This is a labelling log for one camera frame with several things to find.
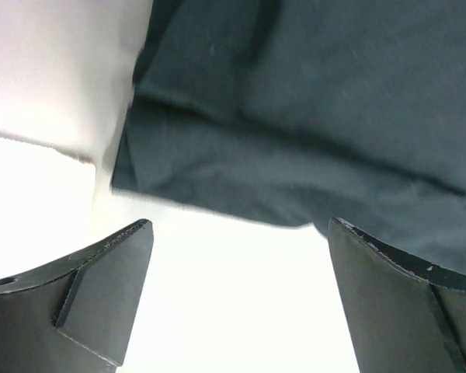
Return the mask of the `black t shirt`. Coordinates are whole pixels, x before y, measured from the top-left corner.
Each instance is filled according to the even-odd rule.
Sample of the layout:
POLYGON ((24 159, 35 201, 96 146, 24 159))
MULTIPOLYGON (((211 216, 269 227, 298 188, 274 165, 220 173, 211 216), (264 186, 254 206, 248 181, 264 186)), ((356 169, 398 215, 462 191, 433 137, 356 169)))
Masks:
POLYGON ((112 187, 466 274, 466 1, 156 1, 112 187))

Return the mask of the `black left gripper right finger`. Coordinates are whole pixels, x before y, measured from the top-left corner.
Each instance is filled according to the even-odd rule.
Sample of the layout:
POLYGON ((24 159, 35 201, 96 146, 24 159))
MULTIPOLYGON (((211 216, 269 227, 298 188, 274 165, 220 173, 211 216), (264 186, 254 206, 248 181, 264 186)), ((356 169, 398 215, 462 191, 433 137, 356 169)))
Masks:
POLYGON ((340 218, 329 251, 362 372, 466 372, 466 275, 340 218))

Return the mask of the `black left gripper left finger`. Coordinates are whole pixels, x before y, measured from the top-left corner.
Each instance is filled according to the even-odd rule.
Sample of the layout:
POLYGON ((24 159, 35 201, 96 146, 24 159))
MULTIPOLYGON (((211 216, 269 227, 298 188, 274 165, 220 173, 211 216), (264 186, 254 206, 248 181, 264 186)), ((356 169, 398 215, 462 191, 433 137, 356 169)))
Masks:
POLYGON ((140 219, 84 249, 0 279, 0 373, 115 372, 154 242, 140 219))

